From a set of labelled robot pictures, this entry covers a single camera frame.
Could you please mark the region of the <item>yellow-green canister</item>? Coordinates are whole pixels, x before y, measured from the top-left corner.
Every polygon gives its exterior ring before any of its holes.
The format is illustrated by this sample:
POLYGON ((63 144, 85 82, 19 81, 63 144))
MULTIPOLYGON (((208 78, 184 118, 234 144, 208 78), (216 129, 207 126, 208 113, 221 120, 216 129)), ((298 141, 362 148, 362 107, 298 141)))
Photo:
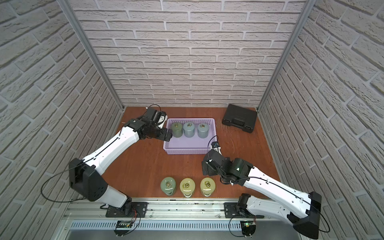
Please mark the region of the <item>yellow-green canister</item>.
POLYGON ((212 178, 204 178, 200 183, 200 191, 204 197, 210 197, 216 189, 216 183, 212 178))
POLYGON ((180 182, 180 190, 184 197, 190 198, 194 194, 196 189, 196 183, 193 179, 191 178, 184 178, 180 182))

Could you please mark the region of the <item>lavender plastic basket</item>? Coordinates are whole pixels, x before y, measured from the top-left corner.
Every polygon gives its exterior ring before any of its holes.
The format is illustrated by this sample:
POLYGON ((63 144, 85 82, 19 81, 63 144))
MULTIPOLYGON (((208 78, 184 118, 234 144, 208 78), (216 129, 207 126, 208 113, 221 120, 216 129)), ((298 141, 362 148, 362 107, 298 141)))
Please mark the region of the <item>lavender plastic basket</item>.
POLYGON ((213 118, 171 118, 166 128, 173 131, 170 141, 163 144, 169 155, 205 155, 218 140, 213 118))

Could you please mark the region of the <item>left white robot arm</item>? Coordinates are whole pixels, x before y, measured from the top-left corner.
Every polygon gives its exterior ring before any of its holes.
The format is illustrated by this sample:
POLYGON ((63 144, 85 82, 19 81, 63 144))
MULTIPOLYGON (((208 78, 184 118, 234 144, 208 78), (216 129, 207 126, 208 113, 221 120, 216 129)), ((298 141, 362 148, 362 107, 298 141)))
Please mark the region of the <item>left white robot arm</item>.
POLYGON ((146 138, 168 142, 172 131, 163 127, 168 116, 161 114, 153 120, 142 117, 131 119, 109 141, 83 159, 69 164, 70 188, 90 202, 100 202, 122 208, 129 197, 111 187, 103 178, 107 168, 130 146, 146 138))

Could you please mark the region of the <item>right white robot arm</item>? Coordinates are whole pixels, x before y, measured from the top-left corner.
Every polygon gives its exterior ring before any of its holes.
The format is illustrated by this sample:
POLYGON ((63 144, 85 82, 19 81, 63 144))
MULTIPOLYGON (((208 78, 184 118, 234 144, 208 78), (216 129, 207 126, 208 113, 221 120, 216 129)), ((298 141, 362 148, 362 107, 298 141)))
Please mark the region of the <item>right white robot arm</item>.
POLYGON ((322 196, 317 192, 301 192, 271 178, 251 163, 236 158, 225 158, 210 150, 202 161, 203 175, 221 177, 225 184, 239 185, 267 197, 260 200, 242 194, 238 201, 240 212, 270 216, 285 221, 301 235, 317 240, 320 233, 322 196))

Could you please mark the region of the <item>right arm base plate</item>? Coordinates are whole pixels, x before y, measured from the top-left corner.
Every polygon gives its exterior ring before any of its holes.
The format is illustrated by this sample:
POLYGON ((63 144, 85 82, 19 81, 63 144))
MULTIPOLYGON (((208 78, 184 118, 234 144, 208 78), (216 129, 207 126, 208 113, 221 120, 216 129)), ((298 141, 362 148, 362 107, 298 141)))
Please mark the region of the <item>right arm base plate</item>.
POLYGON ((256 219, 264 219, 263 215, 253 215, 248 212, 246 209, 242 209, 237 206, 237 203, 224 203, 224 213, 227 219, 230 219, 234 216, 238 216, 239 218, 256 218, 256 219))

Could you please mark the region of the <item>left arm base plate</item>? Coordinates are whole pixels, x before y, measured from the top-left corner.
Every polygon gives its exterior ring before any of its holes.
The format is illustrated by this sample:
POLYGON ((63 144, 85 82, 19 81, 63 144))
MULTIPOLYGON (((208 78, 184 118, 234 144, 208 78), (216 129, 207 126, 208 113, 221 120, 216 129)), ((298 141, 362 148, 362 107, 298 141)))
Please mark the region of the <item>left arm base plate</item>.
POLYGON ((121 208, 108 206, 106 218, 144 218, 146 216, 148 202, 129 202, 121 208))

